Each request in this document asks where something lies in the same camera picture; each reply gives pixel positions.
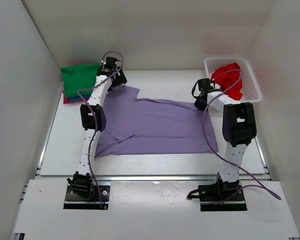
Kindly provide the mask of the purple t-shirt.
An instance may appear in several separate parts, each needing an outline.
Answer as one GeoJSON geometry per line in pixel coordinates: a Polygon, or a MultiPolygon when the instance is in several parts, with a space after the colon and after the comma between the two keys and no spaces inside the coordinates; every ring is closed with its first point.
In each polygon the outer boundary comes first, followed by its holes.
{"type": "Polygon", "coordinates": [[[97,158],[218,151],[208,113],[189,102],[138,98],[139,92],[120,85],[106,95],[106,127],[97,143],[97,158]]]}

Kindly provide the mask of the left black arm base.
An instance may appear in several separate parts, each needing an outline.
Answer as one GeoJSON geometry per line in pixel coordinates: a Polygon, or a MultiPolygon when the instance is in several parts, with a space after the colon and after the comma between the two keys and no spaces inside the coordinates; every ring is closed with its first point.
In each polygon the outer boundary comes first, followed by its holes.
{"type": "Polygon", "coordinates": [[[68,210],[108,210],[110,185],[97,185],[89,174],[75,172],[67,179],[63,208],[68,210]]]}

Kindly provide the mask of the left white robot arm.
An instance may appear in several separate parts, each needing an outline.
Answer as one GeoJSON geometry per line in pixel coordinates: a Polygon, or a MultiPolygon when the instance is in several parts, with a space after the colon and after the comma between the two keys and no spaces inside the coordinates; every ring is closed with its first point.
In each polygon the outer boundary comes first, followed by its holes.
{"type": "Polygon", "coordinates": [[[77,174],[85,176],[91,173],[91,163],[95,158],[98,140],[107,123],[103,108],[106,95],[110,89],[127,83],[122,67],[122,60],[111,56],[104,57],[97,71],[91,96],[80,106],[84,142],[77,174]]]}

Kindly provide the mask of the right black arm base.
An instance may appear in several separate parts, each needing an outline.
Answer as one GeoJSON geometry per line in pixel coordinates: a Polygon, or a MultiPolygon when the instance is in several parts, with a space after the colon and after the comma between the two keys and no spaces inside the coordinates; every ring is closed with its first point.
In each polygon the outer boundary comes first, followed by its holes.
{"type": "Polygon", "coordinates": [[[190,191],[186,199],[198,199],[201,212],[244,212],[248,207],[241,187],[239,180],[223,181],[218,174],[212,183],[190,191]]]}

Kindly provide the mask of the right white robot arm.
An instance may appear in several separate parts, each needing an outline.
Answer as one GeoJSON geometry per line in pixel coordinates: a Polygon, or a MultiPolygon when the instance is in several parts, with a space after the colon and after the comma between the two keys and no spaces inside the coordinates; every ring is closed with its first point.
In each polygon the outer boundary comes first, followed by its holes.
{"type": "Polygon", "coordinates": [[[204,111],[209,106],[222,113],[222,135],[226,141],[224,158],[227,162],[217,175],[214,195],[219,200],[226,200],[232,195],[232,190],[239,188],[239,167],[248,145],[257,135],[257,127],[252,103],[234,100],[215,89],[212,83],[209,78],[199,79],[191,93],[194,94],[198,87],[200,94],[194,103],[198,110],[204,111]]]}

